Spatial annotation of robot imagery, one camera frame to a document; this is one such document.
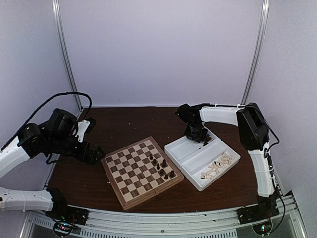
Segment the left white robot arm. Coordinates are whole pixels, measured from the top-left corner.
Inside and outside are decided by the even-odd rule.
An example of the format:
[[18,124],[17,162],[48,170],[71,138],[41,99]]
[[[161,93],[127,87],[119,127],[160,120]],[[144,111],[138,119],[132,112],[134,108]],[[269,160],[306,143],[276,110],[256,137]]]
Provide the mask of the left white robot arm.
[[[84,140],[96,125],[92,117],[78,120],[72,113],[55,109],[50,118],[42,124],[26,123],[13,140],[0,151],[0,179],[5,180],[18,174],[19,169],[30,169],[38,165],[38,158],[46,158],[47,164],[54,163],[53,155],[71,157],[93,165],[104,157],[102,148]],[[39,185],[23,188],[1,186],[0,210],[39,210],[67,220],[71,209],[56,188],[44,189]]]

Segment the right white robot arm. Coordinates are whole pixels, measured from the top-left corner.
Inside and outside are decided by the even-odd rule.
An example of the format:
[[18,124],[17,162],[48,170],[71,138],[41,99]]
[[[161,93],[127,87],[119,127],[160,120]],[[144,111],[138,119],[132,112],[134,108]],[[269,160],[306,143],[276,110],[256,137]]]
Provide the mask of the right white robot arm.
[[278,198],[274,165],[270,156],[272,146],[269,143],[269,134],[273,131],[258,105],[183,104],[175,113],[187,124],[184,135],[195,142],[205,141],[206,122],[238,127],[240,143],[248,151],[256,174],[258,205],[254,207],[254,215],[264,219],[270,214],[273,211],[273,203]]

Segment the dark chess king piece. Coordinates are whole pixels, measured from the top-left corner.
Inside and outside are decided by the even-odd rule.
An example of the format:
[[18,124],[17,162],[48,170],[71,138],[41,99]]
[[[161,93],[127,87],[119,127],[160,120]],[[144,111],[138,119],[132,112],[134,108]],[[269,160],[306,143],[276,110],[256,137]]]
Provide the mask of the dark chess king piece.
[[165,167],[167,166],[166,159],[163,160],[161,166],[162,166],[163,168],[165,168]]

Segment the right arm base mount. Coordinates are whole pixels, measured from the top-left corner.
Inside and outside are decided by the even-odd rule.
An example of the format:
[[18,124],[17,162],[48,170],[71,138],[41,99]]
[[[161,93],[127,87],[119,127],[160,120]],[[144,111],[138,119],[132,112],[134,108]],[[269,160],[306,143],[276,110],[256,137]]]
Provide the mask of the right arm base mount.
[[279,209],[276,203],[260,202],[249,207],[241,207],[237,210],[237,216],[240,224],[253,223],[260,220],[269,219],[272,216],[279,215]]

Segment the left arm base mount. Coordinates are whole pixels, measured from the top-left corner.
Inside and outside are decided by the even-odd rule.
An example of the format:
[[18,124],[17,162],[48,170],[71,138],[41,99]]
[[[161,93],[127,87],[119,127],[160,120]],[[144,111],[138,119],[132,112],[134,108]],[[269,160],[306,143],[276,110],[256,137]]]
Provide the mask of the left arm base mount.
[[77,208],[72,206],[58,205],[54,206],[51,211],[47,211],[46,215],[50,218],[65,221],[75,225],[85,225],[89,211],[83,208]]

